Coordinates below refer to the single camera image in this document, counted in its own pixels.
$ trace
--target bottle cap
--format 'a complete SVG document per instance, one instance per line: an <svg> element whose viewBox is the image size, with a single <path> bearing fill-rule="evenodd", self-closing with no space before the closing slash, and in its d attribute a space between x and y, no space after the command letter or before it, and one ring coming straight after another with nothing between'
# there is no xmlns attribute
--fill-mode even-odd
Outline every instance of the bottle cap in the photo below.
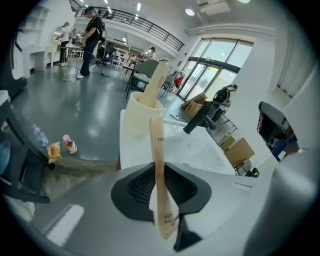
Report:
<svg viewBox="0 0 320 256"><path fill-rule="evenodd" d="M62 138L63 138L63 141L64 141L64 142L68 142L68 141L70 140L70 137L69 137L68 134L63 135Z"/></svg>

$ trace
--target white sink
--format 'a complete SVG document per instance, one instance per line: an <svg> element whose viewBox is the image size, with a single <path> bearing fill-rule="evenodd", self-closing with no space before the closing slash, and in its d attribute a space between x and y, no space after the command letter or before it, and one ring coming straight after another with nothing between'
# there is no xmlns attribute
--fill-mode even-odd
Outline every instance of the white sink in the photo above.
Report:
<svg viewBox="0 0 320 256"><path fill-rule="evenodd" d="M122 129L125 110L120 114L121 169L152 162L150 135L134 138ZM167 120L164 123L164 160L185 164L206 171L235 175L230 162L204 127L197 126L186 134L184 122Z"/></svg>

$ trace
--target bottle with pink label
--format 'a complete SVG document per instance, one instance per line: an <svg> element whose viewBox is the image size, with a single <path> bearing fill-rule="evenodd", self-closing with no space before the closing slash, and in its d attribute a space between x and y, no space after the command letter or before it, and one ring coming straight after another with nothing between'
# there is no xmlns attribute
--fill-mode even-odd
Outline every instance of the bottle with pink label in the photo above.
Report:
<svg viewBox="0 0 320 256"><path fill-rule="evenodd" d="M71 139L67 134L63 135L62 138L64 147L69 151L71 155L75 154L77 152L77 146L73 139Z"/></svg>

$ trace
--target white cup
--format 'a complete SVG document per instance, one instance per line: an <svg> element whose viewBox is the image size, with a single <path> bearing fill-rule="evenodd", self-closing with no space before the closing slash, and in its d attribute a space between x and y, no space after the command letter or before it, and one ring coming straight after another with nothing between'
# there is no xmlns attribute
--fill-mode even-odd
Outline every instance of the white cup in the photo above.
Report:
<svg viewBox="0 0 320 256"><path fill-rule="evenodd" d="M165 109L159 100L155 100L154 107L148 107L139 102L142 92L132 92L126 105L122 121L122 128L134 137L143 137L149 134L149 119L163 116Z"/></svg>

